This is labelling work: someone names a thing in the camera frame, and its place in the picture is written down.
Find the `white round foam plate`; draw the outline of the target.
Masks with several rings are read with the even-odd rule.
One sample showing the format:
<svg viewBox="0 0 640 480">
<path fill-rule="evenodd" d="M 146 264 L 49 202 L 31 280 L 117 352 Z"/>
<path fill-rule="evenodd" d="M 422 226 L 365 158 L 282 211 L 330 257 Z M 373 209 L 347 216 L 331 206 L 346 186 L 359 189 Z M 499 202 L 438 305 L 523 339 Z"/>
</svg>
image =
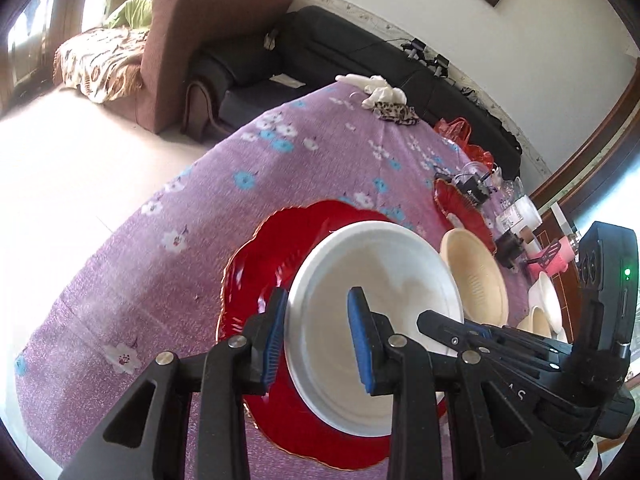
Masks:
<svg viewBox="0 0 640 480">
<path fill-rule="evenodd" d="M 357 437 L 392 428 L 393 400 L 370 396 L 360 380 L 347 318 L 347 295 L 361 287 L 370 309 L 395 332 L 431 352 L 456 352 L 420 333 L 418 317 L 434 310 L 463 322 L 456 282 L 436 250 L 415 232 L 363 221 L 326 237 L 305 258 L 288 293 L 284 355 L 295 389 L 330 427 Z"/>
</svg>

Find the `white foam bowl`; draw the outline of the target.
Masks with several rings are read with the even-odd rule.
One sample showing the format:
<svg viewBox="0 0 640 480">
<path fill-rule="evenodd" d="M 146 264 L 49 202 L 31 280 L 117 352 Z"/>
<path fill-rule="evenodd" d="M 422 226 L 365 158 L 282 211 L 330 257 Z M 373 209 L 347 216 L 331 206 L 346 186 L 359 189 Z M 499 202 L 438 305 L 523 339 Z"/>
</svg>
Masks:
<svg viewBox="0 0 640 480">
<path fill-rule="evenodd" d="M 560 300 L 555 287 L 544 272 L 540 272 L 536 282 L 528 291 L 528 302 L 531 307 L 537 306 L 547 315 L 553 333 L 560 334 L 563 330 L 563 319 Z"/>
</svg>

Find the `beige plastic ribbed bowl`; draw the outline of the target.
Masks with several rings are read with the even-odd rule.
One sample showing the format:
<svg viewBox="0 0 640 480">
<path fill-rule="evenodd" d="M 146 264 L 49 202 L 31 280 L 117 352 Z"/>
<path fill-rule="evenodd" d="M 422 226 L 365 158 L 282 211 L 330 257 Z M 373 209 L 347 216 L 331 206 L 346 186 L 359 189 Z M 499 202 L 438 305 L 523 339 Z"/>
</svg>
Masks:
<svg viewBox="0 0 640 480">
<path fill-rule="evenodd" d="M 506 283 L 483 242 L 468 230 L 453 229 L 442 237 L 439 253 L 456 282 L 464 317 L 478 324 L 506 325 Z"/>
</svg>

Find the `large red scalloped plate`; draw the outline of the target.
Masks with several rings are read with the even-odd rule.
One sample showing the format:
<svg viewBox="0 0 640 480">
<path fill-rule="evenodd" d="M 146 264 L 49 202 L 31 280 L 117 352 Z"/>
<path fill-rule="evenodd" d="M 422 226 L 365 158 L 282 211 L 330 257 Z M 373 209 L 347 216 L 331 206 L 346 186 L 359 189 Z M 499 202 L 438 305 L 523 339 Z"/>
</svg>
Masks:
<svg viewBox="0 0 640 480">
<path fill-rule="evenodd" d="M 242 333 L 246 321 L 265 310 L 276 287 L 290 288 L 295 274 L 329 234 L 360 221 L 385 221 L 375 210 L 340 200 L 274 212 L 228 261 L 221 289 L 218 341 Z M 280 359 L 276 381 L 266 396 L 244 400 L 250 426 L 276 448 L 338 470 L 366 469 L 390 455 L 388 437 L 355 437 L 338 431 L 311 413 Z"/>
</svg>

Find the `pink knit-sleeved flask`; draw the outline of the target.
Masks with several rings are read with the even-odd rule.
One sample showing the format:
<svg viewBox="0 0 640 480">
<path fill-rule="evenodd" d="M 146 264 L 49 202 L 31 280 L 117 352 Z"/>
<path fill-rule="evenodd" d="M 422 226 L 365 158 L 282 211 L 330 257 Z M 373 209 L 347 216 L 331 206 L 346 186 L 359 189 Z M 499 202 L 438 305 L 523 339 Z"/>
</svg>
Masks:
<svg viewBox="0 0 640 480">
<path fill-rule="evenodd" d="M 539 274 L 553 275 L 564 273 L 575 261 L 578 253 L 579 235 L 565 235 L 551 242 L 538 252 L 528 252 L 526 269 L 529 277 L 536 281 Z"/>
</svg>

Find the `black phone stand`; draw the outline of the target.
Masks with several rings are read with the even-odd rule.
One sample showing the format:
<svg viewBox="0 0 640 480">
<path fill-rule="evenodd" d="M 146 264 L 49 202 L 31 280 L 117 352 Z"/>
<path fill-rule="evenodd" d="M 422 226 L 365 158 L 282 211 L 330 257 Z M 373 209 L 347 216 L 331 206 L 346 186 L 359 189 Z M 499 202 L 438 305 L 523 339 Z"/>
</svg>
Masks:
<svg viewBox="0 0 640 480">
<path fill-rule="evenodd" d="M 561 248 L 561 242 L 559 240 L 554 240 L 547 247 L 542 248 L 540 252 L 537 252 L 535 255 L 528 256 L 526 263 L 538 264 L 538 266 L 545 269 L 550 263 L 552 263 L 552 260 L 559 255 Z"/>
</svg>

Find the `purple floral tablecloth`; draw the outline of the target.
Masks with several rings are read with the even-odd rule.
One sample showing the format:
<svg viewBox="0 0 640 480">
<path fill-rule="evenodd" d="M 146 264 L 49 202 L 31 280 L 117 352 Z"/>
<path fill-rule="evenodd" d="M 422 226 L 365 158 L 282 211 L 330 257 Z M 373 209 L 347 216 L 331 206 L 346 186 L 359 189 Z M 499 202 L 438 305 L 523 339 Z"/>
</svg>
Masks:
<svg viewBox="0 0 640 480">
<path fill-rule="evenodd" d="M 51 460 L 67 465 L 160 352 L 213 345 L 224 269 L 276 212 L 326 202 L 439 245 L 434 174 L 465 154 L 362 99 L 337 82 L 260 115 L 155 192 L 62 290 L 15 378 L 26 432 Z"/>
</svg>

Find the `small red scalloped plate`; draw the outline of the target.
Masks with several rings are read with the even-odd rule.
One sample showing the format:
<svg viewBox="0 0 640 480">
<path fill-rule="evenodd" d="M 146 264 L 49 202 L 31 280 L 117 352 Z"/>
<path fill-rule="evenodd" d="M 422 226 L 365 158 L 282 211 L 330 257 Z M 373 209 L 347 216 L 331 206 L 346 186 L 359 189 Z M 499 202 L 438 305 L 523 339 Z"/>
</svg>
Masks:
<svg viewBox="0 0 640 480">
<path fill-rule="evenodd" d="M 433 184 L 433 200 L 447 226 L 470 231 L 495 255 L 497 246 L 483 215 L 454 184 L 437 178 Z"/>
</svg>

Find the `black motor with brown roll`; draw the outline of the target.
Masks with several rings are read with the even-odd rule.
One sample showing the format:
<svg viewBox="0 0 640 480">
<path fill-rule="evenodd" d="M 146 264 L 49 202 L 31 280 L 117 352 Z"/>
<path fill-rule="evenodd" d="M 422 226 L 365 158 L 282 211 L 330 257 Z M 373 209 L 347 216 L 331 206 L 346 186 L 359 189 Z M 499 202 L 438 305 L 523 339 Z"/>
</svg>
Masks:
<svg viewBox="0 0 640 480">
<path fill-rule="evenodd" d="M 511 230 L 506 230 L 495 241 L 495 258 L 507 269 L 514 267 L 515 260 L 524 252 L 524 240 L 514 234 Z"/>
</svg>

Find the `black motor with gear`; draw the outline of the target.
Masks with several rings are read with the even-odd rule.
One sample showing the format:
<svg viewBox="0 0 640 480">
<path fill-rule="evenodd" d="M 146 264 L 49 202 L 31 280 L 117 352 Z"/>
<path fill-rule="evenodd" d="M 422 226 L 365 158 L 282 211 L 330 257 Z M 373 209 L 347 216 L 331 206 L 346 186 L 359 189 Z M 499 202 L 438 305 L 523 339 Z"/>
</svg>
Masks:
<svg viewBox="0 0 640 480">
<path fill-rule="evenodd" d="M 458 191 L 465 196 L 474 207 L 480 207 L 491 196 L 486 181 L 490 174 L 457 174 L 453 179 Z"/>
</svg>

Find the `white plastic jar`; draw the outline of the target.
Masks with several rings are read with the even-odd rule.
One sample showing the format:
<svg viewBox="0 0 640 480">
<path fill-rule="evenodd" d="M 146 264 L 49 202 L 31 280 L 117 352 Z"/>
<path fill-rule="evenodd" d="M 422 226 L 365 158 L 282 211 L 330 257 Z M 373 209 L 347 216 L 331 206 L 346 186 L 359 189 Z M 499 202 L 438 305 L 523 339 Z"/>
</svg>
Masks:
<svg viewBox="0 0 640 480">
<path fill-rule="evenodd" d="M 518 234 L 525 228 L 535 231 L 541 223 L 541 216 L 535 204 L 526 195 L 518 198 L 496 218 L 500 234 L 506 231 Z"/>
</svg>

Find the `leopard print cloth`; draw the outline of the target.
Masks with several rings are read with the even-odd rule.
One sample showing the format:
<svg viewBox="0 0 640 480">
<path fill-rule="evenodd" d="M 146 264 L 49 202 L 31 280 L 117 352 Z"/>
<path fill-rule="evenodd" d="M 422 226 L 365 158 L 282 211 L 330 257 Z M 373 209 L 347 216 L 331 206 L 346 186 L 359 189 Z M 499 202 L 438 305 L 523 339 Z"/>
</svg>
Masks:
<svg viewBox="0 0 640 480">
<path fill-rule="evenodd" d="M 420 120 L 412 106 L 401 103 L 378 102 L 373 107 L 373 114 L 383 122 L 393 122 L 401 126 L 413 126 Z"/>
</svg>

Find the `black leather sofa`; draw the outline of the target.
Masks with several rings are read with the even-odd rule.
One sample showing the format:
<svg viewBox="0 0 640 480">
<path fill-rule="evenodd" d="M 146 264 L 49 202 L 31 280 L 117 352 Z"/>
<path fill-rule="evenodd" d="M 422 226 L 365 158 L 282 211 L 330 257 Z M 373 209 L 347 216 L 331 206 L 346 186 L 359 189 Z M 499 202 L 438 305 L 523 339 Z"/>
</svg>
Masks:
<svg viewBox="0 0 640 480">
<path fill-rule="evenodd" d="M 430 125 L 463 117 L 471 140 L 508 178 L 521 173 L 522 147 L 502 122 L 447 79 L 447 63 L 408 55 L 419 40 L 384 40 L 318 6 L 285 14 L 270 30 L 209 41 L 192 56 L 182 130 L 223 139 L 266 110 L 332 84 L 338 75 L 380 75 L 401 88 Z"/>
</svg>

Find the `patterned brown throw blanket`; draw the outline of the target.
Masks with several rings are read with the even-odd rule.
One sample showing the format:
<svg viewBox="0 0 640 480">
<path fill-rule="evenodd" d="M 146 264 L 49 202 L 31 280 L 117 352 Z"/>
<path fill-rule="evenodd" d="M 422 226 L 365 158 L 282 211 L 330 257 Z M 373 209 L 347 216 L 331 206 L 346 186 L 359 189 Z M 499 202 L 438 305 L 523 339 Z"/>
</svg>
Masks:
<svg viewBox="0 0 640 480">
<path fill-rule="evenodd" d="M 53 58 L 53 83 L 96 104 L 132 96 L 144 86 L 141 65 L 149 29 L 96 27 L 63 42 Z"/>
</svg>

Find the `green cushion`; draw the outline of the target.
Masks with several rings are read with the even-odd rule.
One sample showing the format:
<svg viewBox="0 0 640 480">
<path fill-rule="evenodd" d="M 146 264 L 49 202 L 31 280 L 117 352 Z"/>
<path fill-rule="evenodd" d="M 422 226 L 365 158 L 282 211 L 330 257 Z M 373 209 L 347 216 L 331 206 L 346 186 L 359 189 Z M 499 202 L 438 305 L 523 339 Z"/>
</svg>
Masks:
<svg viewBox="0 0 640 480">
<path fill-rule="evenodd" d="M 107 28 L 150 28 L 153 0 L 127 0 L 115 9 L 104 22 Z"/>
</svg>

